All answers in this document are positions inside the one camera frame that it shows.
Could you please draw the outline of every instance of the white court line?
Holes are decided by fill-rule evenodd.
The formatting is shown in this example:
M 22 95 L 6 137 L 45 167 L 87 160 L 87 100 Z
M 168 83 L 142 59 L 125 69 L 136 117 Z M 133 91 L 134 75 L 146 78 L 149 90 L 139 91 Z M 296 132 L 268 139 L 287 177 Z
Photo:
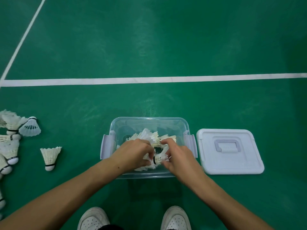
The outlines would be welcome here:
M 4 70 L 4 72 L 3 72 L 3 74 L 2 74 L 2 76 L 1 76 L 1 78 L 0 78 L 0 87 L 2 86 L 1 84 L 2 84 L 2 82 L 5 80 L 6 75 L 8 74 L 8 72 L 9 72 L 9 70 L 10 70 L 10 68 L 11 68 L 11 66 L 12 66 L 12 64 L 13 64 L 13 62 L 14 62 L 16 56 L 17 56 L 17 53 L 18 53 L 20 47 L 22 46 L 23 41 L 25 41 L 25 38 L 27 37 L 27 35 L 28 35 L 28 33 L 29 33 L 29 31 L 30 31 L 30 29 L 31 29 L 31 27 L 32 27 L 32 25 L 33 25 L 33 23 L 34 23 L 34 21 L 35 21 L 37 15 L 38 15 L 38 13 L 40 12 L 40 9 L 42 8 L 42 6 L 43 6 L 43 4 L 44 4 L 44 2 L 45 2 L 45 0 L 42 0 L 42 1 L 41 1 L 39 7 L 37 8 L 37 10 L 36 10 L 36 12 L 35 12 L 35 14 L 34 14 L 32 20 L 31 20 L 31 22 L 30 22 L 30 24 L 29 24 L 29 26 L 28 26 L 28 28 L 25 30 L 25 33 L 23 34 L 23 36 L 22 36 L 22 38 L 21 38 L 19 44 L 17 45 L 17 48 L 15 49 L 15 51 L 14 51 L 14 53 L 13 53 L 13 55 L 12 55 L 10 61 L 9 61 L 9 63 L 7 64 L 5 70 Z
M 123 78 L 80 78 L 80 79 L 37 79 L 37 80 L 4 80 L 2 86 L 49 86 L 49 85 L 107 85 L 135 83 L 168 83 L 199 81 L 239 81 L 260 79 L 307 78 L 307 73 L 273 73 L 223 76 L 193 77 L 123 77 Z

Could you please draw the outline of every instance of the forearm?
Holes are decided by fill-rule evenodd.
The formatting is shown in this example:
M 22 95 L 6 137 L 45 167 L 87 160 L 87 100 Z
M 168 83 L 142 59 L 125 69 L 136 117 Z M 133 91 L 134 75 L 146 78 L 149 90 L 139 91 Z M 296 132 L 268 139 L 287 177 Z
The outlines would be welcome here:
M 120 174 L 120 168 L 105 159 L 17 210 L 0 222 L 0 229 L 59 229 L 89 197 Z
M 272 229 L 265 221 L 228 195 L 209 177 L 194 188 L 200 197 L 220 218 L 227 229 Z

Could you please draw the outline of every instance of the clear plastic container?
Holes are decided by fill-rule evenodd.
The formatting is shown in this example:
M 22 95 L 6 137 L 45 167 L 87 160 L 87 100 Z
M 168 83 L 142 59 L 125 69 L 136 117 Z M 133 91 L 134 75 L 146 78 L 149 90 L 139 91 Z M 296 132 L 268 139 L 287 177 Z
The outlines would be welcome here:
M 197 157 L 197 147 L 194 135 L 190 135 L 189 125 L 183 118 L 168 117 L 118 117 L 110 126 L 109 135 L 104 135 L 101 144 L 100 158 L 105 159 L 115 152 L 117 145 L 122 145 L 134 133 L 148 128 L 159 135 L 175 135 L 178 145 L 186 145 Z M 163 166 L 148 171 L 132 171 L 119 178 L 167 178 L 173 175 Z

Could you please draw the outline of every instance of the white sneaker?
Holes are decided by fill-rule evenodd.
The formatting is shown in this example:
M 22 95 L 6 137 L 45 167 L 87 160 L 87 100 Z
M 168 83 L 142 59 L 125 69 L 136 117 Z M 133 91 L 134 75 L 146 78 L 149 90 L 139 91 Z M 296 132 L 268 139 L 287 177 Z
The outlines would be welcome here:
M 81 217 L 78 230 L 97 230 L 108 224 L 110 224 L 110 221 L 104 210 L 100 207 L 92 207 Z
M 191 230 L 191 225 L 186 212 L 179 206 L 167 209 L 163 216 L 161 230 Z

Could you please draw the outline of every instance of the green court floor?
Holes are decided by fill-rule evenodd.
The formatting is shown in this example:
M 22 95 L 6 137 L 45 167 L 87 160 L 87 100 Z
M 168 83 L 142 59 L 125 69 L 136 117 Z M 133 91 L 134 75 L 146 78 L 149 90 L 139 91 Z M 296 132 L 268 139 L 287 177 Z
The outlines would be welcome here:
M 41 0 L 0 0 L 4 71 Z M 169 77 L 307 72 L 307 0 L 46 0 L 7 80 Z M 0 181 L 8 216 L 99 161 L 119 116 L 182 117 L 201 128 L 247 129 L 265 170 L 211 176 L 276 229 L 307 226 L 307 79 L 1 87 L 0 110 L 36 116 L 42 133 L 24 137 L 20 161 Z M 62 146 L 44 170 L 41 147 Z M 192 229 L 225 229 L 176 178 L 115 180 L 92 206 L 125 229 L 159 229 L 181 206 Z

